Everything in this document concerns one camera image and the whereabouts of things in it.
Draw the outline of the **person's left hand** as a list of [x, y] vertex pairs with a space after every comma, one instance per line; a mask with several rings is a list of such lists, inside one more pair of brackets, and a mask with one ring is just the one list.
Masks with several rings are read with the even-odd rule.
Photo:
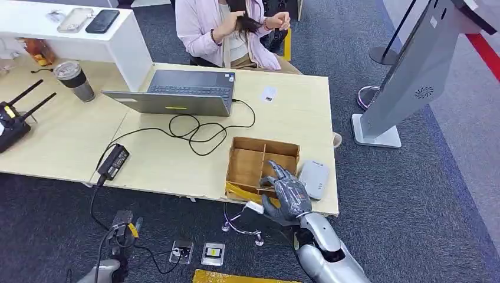
[[266, 17], [264, 27], [267, 30], [279, 29], [280, 31], [287, 30], [290, 27], [289, 12], [278, 12], [272, 17]]

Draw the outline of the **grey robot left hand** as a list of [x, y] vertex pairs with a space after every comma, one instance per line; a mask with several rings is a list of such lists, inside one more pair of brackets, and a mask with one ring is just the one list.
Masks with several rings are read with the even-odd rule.
[[[143, 217], [138, 217], [135, 221], [133, 221], [133, 218], [134, 216], [132, 211], [118, 210], [113, 219], [113, 225], [121, 222], [131, 223], [134, 225], [137, 232], [140, 232], [144, 219]], [[132, 231], [127, 226], [119, 228], [112, 234], [112, 236], [108, 237], [111, 258], [117, 260], [129, 259], [133, 253], [136, 242], [137, 238], [133, 236]]]

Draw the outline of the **person's right hand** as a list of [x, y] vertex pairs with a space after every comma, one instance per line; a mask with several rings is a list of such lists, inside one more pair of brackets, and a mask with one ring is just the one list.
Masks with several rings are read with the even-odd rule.
[[237, 20], [239, 17], [245, 16], [246, 12], [245, 11], [236, 11], [236, 12], [230, 12], [228, 13], [224, 20], [222, 25], [220, 26], [220, 29], [224, 34], [230, 34], [232, 33], [236, 26], [237, 26]]

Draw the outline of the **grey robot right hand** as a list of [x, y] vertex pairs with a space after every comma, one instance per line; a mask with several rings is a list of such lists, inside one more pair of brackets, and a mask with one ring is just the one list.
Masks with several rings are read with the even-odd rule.
[[281, 226], [299, 226], [300, 217], [312, 212], [311, 199], [304, 184], [275, 161], [269, 160], [267, 163], [275, 176], [266, 175], [261, 179], [261, 184], [272, 185], [280, 207], [276, 207], [267, 195], [262, 195], [264, 215]]

